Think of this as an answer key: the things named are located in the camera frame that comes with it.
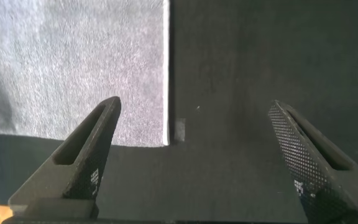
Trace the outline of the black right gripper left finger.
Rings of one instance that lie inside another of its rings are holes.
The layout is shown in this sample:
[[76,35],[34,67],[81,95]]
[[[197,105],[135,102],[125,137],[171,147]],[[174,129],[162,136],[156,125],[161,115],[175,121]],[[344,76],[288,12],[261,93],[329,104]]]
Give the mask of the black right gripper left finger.
[[120,113],[119,97],[100,102],[10,197],[8,204],[13,214],[45,218],[93,217]]

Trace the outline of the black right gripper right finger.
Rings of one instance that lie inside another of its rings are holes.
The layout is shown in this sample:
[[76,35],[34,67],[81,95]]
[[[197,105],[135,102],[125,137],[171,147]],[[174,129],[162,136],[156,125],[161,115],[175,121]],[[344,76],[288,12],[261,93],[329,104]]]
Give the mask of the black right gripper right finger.
[[358,164],[290,105],[268,116],[308,222],[358,223]]

